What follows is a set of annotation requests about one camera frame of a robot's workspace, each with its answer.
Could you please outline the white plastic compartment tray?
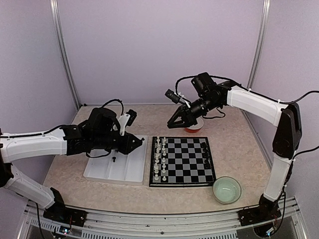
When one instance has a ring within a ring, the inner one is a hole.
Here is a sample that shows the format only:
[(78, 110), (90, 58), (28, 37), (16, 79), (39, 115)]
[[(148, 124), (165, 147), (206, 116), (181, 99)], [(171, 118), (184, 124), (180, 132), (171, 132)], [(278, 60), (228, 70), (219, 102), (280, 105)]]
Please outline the white plastic compartment tray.
[[(99, 157), (106, 152), (94, 149), (83, 173), (84, 178), (102, 183), (141, 186), (148, 141), (146, 135), (142, 136), (145, 138), (143, 145), (128, 155), (112, 150), (110, 155)], [(116, 162), (112, 161), (113, 156), (117, 158)]]

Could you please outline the black white chessboard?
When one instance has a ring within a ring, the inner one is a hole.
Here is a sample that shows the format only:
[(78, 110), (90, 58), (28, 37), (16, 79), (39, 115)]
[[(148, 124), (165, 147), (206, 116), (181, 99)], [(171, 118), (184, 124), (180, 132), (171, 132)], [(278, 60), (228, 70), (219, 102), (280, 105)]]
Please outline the black white chessboard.
[[(216, 174), (213, 165), (213, 159), (210, 151), (210, 145), (207, 137), (166, 137), (166, 170), (162, 174), (162, 149), (159, 152), (159, 170), (154, 171), (156, 148), (162, 148), (161, 142), (157, 144), (157, 136), (152, 138), (151, 167), (149, 176), (150, 187), (206, 187), (212, 186), (216, 181)], [(203, 147), (201, 143), (207, 144), (207, 153), (209, 164), (204, 164)]]

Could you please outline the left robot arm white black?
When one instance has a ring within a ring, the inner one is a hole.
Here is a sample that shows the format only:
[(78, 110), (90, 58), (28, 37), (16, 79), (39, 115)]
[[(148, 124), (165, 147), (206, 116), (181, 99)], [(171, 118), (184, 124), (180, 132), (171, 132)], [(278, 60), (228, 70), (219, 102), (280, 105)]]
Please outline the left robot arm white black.
[(128, 155), (142, 146), (144, 138), (126, 132), (137, 117), (134, 110), (118, 116), (105, 105), (94, 108), (88, 119), (75, 124), (58, 125), (47, 131), (26, 134), (1, 133), (0, 135), (0, 185), (41, 205), (63, 222), (70, 216), (61, 194), (45, 187), (23, 174), (13, 162), (20, 159), (46, 155), (87, 156), (94, 149), (113, 150)]

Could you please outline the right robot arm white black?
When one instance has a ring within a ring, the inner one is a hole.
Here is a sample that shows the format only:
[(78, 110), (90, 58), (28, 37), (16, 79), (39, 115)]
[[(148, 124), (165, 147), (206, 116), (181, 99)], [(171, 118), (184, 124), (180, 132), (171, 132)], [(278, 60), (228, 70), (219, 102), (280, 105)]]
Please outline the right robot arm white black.
[(272, 166), (270, 178), (260, 197), (255, 217), (265, 221), (270, 217), (284, 195), (297, 156), (318, 150), (318, 147), (298, 151), (303, 135), (298, 99), (290, 102), (275, 100), (243, 87), (233, 79), (214, 76), (207, 72), (178, 79), (174, 90), (165, 96), (179, 107), (167, 122), (168, 128), (186, 128), (197, 124), (214, 109), (224, 106), (236, 108), (270, 124), (272, 139)]

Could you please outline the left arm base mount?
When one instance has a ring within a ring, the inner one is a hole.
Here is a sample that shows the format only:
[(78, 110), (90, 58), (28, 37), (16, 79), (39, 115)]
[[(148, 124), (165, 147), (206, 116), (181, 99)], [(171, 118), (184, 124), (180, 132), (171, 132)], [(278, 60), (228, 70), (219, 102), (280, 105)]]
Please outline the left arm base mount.
[(45, 209), (43, 217), (71, 226), (84, 227), (87, 212), (55, 202), (51, 207)]

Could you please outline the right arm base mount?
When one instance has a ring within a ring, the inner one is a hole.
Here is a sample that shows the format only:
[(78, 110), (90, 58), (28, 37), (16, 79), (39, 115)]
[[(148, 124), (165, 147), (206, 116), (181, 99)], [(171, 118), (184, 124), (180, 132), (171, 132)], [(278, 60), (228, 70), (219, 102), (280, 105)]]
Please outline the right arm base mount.
[(257, 207), (245, 207), (237, 212), (240, 225), (248, 226), (279, 218), (282, 213), (278, 204), (260, 204)]

